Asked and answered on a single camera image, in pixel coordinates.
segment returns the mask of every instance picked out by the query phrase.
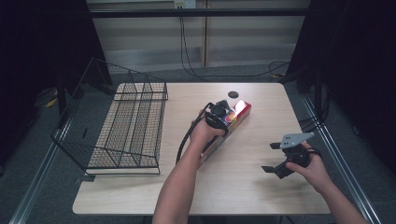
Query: black wire rack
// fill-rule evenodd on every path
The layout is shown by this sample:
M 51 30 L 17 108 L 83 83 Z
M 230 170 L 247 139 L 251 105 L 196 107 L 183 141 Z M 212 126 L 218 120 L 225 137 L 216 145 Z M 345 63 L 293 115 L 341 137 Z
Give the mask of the black wire rack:
M 162 79 L 92 59 L 51 138 L 88 175 L 159 174 L 167 99 Z

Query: forearm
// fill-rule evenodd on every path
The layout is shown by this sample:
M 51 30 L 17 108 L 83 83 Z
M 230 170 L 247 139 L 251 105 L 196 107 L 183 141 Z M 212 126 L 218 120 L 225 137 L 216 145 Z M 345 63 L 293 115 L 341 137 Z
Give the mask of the forearm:
M 320 190 L 338 224 L 344 223 L 368 223 L 355 206 L 333 183 L 326 189 Z
M 155 208 L 153 223 L 187 223 L 203 147 L 201 144 L 189 145 L 167 177 Z

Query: white wall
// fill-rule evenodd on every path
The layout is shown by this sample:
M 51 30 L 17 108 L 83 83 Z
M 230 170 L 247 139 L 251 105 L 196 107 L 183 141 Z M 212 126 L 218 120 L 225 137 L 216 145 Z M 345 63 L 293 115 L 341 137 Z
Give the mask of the white wall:
M 174 7 L 173 1 L 167 0 L 87 2 L 92 10 Z M 208 1 L 210 8 L 307 8 L 308 4 L 309 0 Z M 197 1 L 197 7 L 205 5 L 204 0 Z M 191 65 L 289 61 L 303 20 L 304 17 L 211 17 L 207 21 L 184 18 Z M 182 68 L 179 18 L 94 19 L 94 24 L 108 62 L 142 72 Z

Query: human hand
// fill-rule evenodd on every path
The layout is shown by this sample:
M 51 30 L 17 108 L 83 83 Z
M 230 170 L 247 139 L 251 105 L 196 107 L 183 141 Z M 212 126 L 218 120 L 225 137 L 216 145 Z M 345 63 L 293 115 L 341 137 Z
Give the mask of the human hand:
M 301 145 L 305 148 L 311 147 L 306 142 L 301 143 Z M 311 163 L 306 168 L 293 162 L 287 162 L 286 167 L 302 175 L 318 193 L 322 193 L 326 188 L 332 186 L 333 182 L 324 167 L 321 157 L 316 154 L 311 154 L 310 158 Z
M 190 134 L 191 143 L 201 143 L 206 144 L 210 140 L 213 139 L 216 135 L 224 135 L 225 131 L 222 129 L 214 129 L 207 125 L 205 118 L 202 118 L 195 128 L 193 129 L 192 133 Z

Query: cardboard box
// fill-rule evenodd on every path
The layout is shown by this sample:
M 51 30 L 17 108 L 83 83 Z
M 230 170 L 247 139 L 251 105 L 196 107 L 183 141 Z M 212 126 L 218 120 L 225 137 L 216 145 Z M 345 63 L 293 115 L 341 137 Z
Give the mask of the cardboard box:
M 206 161 L 213 152 L 235 131 L 239 124 L 250 114 L 251 104 L 240 100 L 233 106 L 227 115 L 221 120 L 227 125 L 229 132 L 226 136 L 215 136 L 210 142 L 206 144 L 201 153 L 200 161 Z

